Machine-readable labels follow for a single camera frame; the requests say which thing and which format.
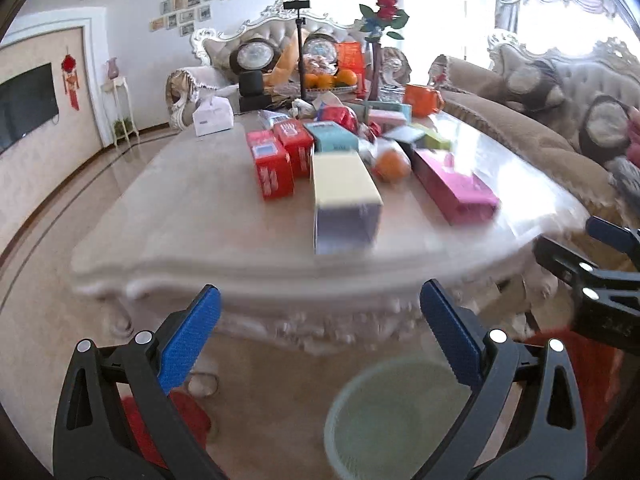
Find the tripod pole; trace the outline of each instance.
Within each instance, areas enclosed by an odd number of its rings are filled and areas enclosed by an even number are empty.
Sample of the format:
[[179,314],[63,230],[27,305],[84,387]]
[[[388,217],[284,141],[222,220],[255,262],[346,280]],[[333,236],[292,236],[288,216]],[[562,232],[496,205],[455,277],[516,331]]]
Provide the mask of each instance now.
[[300,9],[298,9],[298,18],[296,19],[296,27],[298,28],[298,73],[300,74],[300,98],[306,101],[305,87],[305,63],[302,59],[302,24],[306,23],[305,18],[300,18]]

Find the flower vase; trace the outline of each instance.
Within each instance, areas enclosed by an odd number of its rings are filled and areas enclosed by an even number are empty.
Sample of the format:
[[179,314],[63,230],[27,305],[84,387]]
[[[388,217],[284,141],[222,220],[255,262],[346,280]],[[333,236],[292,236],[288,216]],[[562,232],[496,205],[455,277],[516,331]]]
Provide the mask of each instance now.
[[369,91],[369,101],[378,100],[378,90],[380,89],[380,65],[382,64],[382,47],[378,42],[371,43],[373,54],[373,72],[371,75],[371,90]]
[[120,75],[120,69],[116,65],[116,57],[112,57],[107,61],[107,77],[112,81]]

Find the magenta box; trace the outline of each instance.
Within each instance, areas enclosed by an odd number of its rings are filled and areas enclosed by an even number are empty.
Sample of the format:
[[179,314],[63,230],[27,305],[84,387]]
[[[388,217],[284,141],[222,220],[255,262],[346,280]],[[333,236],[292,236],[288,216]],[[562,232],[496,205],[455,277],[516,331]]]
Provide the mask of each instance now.
[[500,200],[474,174],[456,173],[430,150],[414,152],[414,173],[450,224],[475,224],[491,219]]

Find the red hanging ornament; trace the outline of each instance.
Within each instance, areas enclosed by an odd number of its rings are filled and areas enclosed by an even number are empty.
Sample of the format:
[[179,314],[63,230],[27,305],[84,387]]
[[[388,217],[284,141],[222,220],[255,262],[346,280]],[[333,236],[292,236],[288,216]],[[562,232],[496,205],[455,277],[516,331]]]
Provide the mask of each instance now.
[[80,105],[78,104],[78,94],[76,94],[76,90],[80,88],[80,83],[78,82],[76,60],[70,54],[66,54],[60,67],[62,68],[62,82],[65,86],[65,94],[69,95],[71,106],[79,111]]

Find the coffee table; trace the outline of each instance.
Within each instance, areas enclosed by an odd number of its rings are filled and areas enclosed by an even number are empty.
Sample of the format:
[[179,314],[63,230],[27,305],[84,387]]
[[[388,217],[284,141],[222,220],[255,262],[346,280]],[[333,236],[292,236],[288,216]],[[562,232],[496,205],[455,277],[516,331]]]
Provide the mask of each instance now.
[[475,171],[500,197],[495,218],[450,226],[411,176],[378,185],[384,206],[370,250],[317,256],[311,184],[296,181],[293,197],[264,202],[244,139],[260,129],[257,115],[236,119],[225,132],[180,133],[76,246],[72,286],[114,306],[115,333],[153,329],[212,283],[223,296],[222,332],[310,352],[401,337],[420,319],[426,280],[460,298],[521,275],[538,235],[582,230],[588,217],[539,170],[441,112],[424,123],[454,141],[457,170]]

